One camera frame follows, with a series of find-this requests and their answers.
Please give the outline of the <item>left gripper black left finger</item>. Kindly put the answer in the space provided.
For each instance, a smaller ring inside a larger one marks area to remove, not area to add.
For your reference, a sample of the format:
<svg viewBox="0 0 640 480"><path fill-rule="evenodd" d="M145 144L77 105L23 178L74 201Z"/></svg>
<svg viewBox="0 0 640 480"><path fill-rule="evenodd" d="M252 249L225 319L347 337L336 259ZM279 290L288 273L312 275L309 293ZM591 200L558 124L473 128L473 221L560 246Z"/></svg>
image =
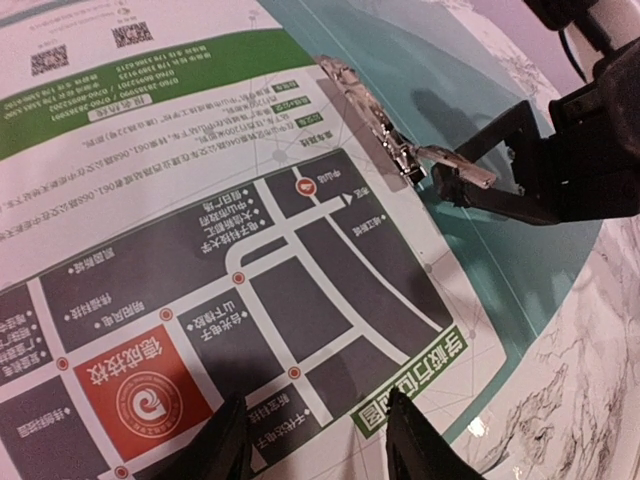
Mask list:
<svg viewBox="0 0 640 480"><path fill-rule="evenodd" d="M142 469L135 479L249 479L249 417L243 396L232 395L189 444Z"/></svg>

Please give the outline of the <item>green map flyer sheet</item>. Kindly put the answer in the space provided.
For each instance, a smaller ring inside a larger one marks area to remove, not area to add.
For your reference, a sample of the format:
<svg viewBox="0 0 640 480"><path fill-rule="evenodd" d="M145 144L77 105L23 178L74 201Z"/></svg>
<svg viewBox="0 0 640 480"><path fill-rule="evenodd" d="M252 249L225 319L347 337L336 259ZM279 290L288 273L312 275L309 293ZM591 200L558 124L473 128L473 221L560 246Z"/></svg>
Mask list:
<svg viewBox="0 0 640 480"><path fill-rule="evenodd" d="M1 475L149 479L223 402L257 479L382 479L506 355L414 190L255 1L1 5Z"/></svg>

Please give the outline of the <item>teal file folder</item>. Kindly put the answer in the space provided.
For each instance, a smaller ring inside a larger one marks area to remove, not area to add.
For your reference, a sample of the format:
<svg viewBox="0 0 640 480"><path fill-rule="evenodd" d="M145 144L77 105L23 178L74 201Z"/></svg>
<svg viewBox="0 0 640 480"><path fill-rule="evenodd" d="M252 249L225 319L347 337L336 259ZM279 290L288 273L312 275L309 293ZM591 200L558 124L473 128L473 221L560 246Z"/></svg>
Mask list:
<svg viewBox="0 0 640 480"><path fill-rule="evenodd" d="M420 144L450 148L479 140L502 112L529 101L543 134L555 90L538 67L468 1L269 1L265 5L310 53L350 65L394 125ZM454 440L475 419L491 421L492 399L511 386L526 352L551 322L599 233L596 222L533 226L504 146L482 158L490 189L467 186L467 204L419 185L430 215L468 275L507 360L446 431ZM521 219L514 219L520 211Z"/></svg>

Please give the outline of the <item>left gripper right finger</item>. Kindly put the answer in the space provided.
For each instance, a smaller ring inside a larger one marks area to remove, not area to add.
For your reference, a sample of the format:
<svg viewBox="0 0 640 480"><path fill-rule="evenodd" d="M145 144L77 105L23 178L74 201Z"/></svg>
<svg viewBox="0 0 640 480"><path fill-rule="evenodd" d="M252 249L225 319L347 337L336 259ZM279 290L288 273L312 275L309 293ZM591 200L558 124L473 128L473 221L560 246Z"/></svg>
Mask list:
<svg viewBox="0 0 640 480"><path fill-rule="evenodd" d="M390 390L387 414L386 454L390 479L484 480L398 388Z"/></svg>

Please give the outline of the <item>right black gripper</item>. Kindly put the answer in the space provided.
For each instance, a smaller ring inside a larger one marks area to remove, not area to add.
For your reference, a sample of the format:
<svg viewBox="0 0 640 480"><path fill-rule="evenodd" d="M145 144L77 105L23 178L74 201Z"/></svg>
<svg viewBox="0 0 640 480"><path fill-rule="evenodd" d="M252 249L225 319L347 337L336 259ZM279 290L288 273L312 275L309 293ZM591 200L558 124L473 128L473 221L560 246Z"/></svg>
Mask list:
<svg viewBox="0 0 640 480"><path fill-rule="evenodd" d="M593 80L549 103L554 133L541 137L531 103L520 101L455 149L475 163L500 143L524 157L532 178L525 196L431 168L441 200L530 225L639 214L639 41L596 62Z"/></svg>

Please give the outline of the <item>metal folder clip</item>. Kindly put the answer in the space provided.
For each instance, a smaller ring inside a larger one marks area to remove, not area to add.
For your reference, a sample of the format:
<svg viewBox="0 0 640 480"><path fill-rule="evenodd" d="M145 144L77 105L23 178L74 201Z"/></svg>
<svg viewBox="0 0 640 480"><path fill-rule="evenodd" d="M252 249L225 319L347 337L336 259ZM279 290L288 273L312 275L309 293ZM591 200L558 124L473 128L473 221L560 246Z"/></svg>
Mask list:
<svg viewBox="0 0 640 480"><path fill-rule="evenodd" d="M419 184L428 175L426 163L432 162L450 168L455 178L481 189L489 189L495 184L495 173L462 155L438 145L420 146L409 140L394 126L383 105L358 73L344 61L326 55L316 56L315 61L356 110L407 182Z"/></svg>

